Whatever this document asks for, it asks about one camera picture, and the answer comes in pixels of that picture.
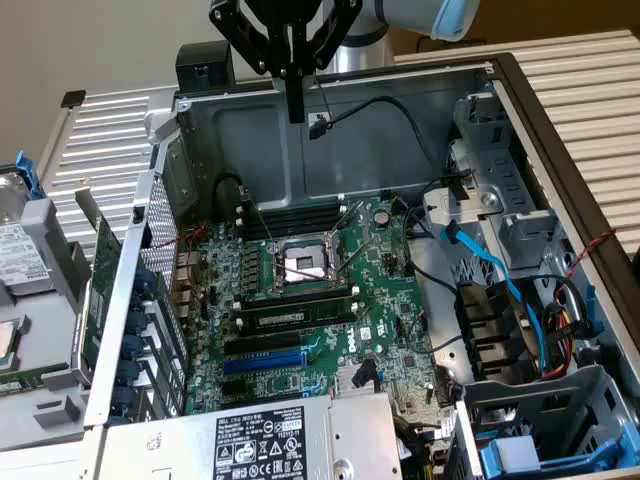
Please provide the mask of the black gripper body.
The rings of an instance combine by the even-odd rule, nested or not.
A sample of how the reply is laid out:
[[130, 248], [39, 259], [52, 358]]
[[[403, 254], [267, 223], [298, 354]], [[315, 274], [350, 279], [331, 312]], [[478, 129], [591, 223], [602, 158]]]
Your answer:
[[322, 22], [317, 29], [348, 31], [351, 28], [351, 3], [349, 1], [244, 1], [253, 17], [265, 28], [314, 25], [321, 10]]

